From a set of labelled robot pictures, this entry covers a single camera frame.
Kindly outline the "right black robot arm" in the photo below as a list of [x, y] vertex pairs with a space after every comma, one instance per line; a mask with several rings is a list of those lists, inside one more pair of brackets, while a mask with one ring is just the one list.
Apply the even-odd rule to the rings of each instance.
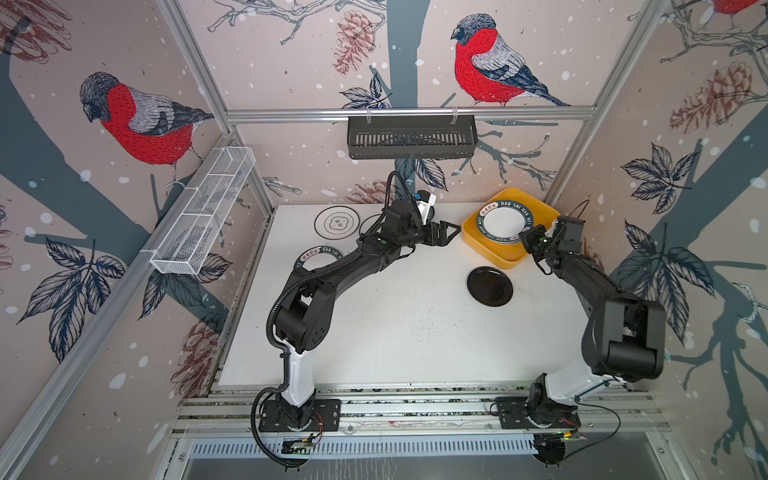
[[666, 312], [620, 287], [581, 252], [584, 222], [560, 216], [549, 232], [541, 224], [520, 234], [525, 251], [547, 275], [573, 287], [588, 322], [581, 355], [554, 373], [543, 373], [529, 388], [528, 418], [539, 426], [568, 420], [587, 396], [612, 382], [656, 379], [664, 367]]

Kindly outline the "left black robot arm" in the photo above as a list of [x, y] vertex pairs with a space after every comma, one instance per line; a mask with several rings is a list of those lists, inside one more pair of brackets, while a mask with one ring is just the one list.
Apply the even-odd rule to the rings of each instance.
[[350, 287], [403, 259], [402, 250], [418, 245], [445, 247], [461, 232], [455, 223], [433, 221], [434, 200], [396, 200], [383, 207], [356, 249], [335, 262], [307, 270], [296, 268], [271, 307], [266, 320], [269, 344], [280, 350], [283, 379], [268, 393], [275, 398], [279, 418], [290, 427], [307, 426], [314, 415], [316, 388], [312, 351], [330, 331], [336, 300]]

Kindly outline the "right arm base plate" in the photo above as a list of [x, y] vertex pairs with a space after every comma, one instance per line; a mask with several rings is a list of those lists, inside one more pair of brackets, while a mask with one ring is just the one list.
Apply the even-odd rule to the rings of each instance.
[[491, 403], [489, 413], [498, 418], [503, 430], [581, 428], [576, 406], [549, 400], [531, 406], [527, 398], [499, 397]]

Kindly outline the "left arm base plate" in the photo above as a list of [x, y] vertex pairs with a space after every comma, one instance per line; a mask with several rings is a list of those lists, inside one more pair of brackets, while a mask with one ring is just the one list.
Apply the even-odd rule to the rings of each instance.
[[297, 407], [278, 400], [267, 400], [256, 414], [260, 433], [336, 432], [341, 417], [338, 399], [310, 399]]

